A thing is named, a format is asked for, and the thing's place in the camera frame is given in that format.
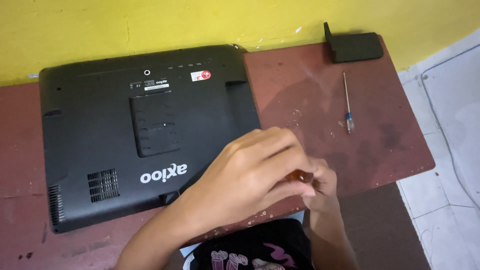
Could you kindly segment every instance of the black shirt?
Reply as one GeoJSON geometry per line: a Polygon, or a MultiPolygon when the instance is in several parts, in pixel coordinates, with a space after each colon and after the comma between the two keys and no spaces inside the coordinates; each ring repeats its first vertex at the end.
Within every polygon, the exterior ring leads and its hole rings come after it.
{"type": "Polygon", "coordinates": [[[200,244],[186,270],[314,270],[310,241],[295,219],[275,220],[200,244]]]}

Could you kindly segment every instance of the axioo logo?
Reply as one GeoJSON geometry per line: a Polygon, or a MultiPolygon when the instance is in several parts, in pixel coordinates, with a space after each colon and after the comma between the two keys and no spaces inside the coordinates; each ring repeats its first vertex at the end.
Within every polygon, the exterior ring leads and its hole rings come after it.
{"type": "Polygon", "coordinates": [[[171,168],[166,168],[162,169],[161,171],[155,171],[152,174],[149,173],[144,173],[142,177],[140,177],[140,182],[142,183],[148,183],[150,180],[160,180],[162,179],[162,182],[166,182],[168,178],[172,176],[176,176],[177,174],[184,174],[187,172],[187,165],[182,164],[182,165],[176,165],[175,163],[170,164],[172,166],[171,168]]]}

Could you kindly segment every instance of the hand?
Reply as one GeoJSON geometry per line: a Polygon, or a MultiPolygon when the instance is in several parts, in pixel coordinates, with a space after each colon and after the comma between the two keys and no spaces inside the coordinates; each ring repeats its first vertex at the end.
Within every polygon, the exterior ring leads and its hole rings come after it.
{"type": "Polygon", "coordinates": [[[239,222],[288,196],[315,196],[310,184],[280,181],[296,169],[316,172],[317,167],[290,130],[254,130],[228,144],[203,176],[167,208],[196,217],[201,234],[239,222]]]}
{"type": "Polygon", "coordinates": [[[309,158],[316,167],[313,173],[315,196],[304,196],[303,202],[312,212],[339,210],[336,197],[336,173],[328,167],[323,159],[309,158]]]}

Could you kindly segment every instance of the left hand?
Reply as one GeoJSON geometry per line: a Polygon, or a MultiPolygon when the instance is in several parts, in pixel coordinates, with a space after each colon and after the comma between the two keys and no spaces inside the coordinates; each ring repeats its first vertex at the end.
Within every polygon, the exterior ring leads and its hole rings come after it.
{"type": "Polygon", "coordinates": [[[316,172],[317,167],[290,130],[254,130],[229,143],[197,183],[167,208],[196,217],[197,233],[202,234],[288,196],[315,196],[310,184],[280,181],[296,169],[316,172]]]}

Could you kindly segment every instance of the table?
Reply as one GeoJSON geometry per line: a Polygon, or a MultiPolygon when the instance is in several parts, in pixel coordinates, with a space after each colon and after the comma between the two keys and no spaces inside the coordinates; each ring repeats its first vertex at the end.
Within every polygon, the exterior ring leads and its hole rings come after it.
{"type": "MultiPolygon", "coordinates": [[[[379,60],[333,65],[325,43],[247,53],[262,128],[291,129],[307,154],[325,158],[347,196],[435,167],[384,46],[379,60]],[[345,127],[343,71],[356,131],[345,127]]],[[[48,227],[38,84],[0,88],[0,270],[103,270],[161,209],[55,235],[48,227]]],[[[298,196],[195,243],[305,209],[298,196]]]]}

